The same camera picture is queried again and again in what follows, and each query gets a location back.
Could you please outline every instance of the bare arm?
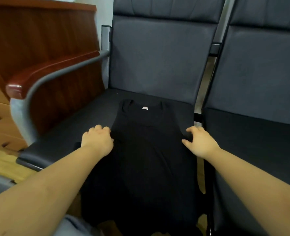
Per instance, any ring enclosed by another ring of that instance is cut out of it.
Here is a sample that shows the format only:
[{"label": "bare arm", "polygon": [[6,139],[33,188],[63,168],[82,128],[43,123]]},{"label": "bare arm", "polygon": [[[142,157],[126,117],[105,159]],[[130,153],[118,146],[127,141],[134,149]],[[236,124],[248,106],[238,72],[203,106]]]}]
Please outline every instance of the bare arm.
[{"label": "bare arm", "polygon": [[97,162],[113,147],[110,129],[83,134],[82,147],[0,194],[0,236],[49,236]]},{"label": "bare arm", "polygon": [[290,235],[290,185],[222,150],[202,127],[187,131],[193,142],[184,145],[216,168],[266,232]]}]

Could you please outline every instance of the forearm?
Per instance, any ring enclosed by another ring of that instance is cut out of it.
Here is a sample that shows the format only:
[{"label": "forearm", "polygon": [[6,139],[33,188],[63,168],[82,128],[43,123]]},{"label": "forearm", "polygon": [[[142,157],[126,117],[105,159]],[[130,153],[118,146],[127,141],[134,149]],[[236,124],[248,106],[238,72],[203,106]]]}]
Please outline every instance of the forearm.
[{"label": "forearm", "polygon": [[206,159],[269,235],[290,235],[290,185],[221,149]]},{"label": "forearm", "polygon": [[98,160],[82,147],[0,194],[0,235],[52,235]]}]

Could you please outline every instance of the red-brown armrest pad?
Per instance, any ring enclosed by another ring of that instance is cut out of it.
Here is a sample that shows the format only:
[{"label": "red-brown armrest pad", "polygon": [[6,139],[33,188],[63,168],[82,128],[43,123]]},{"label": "red-brown armrest pad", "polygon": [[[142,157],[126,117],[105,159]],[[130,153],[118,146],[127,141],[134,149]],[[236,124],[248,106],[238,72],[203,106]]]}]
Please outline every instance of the red-brown armrest pad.
[{"label": "red-brown armrest pad", "polygon": [[10,79],[6,85],[6,93],[10,98],[25,99],[29,89],[42,77],[97,56],[98,51],[91,51],[31,66]]}]

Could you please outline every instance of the wooden countertop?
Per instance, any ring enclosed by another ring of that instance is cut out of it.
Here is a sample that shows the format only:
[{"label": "wooden countertop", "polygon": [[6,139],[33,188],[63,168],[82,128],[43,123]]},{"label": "wooden countertop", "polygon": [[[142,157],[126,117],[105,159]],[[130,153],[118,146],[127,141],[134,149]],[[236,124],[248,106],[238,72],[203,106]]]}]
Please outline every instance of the wooden countertop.
[{"label": "wooden countertop", "polygon": [[53,0],[0,0],[0,6],[82,10],[93,12],[97,10],[95,5]]}]

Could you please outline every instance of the black tank top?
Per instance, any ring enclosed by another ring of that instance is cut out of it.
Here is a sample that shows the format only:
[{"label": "black tank top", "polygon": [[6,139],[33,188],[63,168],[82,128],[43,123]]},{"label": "black tank top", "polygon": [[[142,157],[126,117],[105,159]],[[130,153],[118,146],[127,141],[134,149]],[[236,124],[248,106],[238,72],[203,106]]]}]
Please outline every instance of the black tank top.
[{"label": "black tank top", "polygon": [[114,220],[124,236],[200,234],[197,159],[182,144],[169,104],[123,100],[111,137],[113,150],[81,189],[83,218],[91,225]]}]

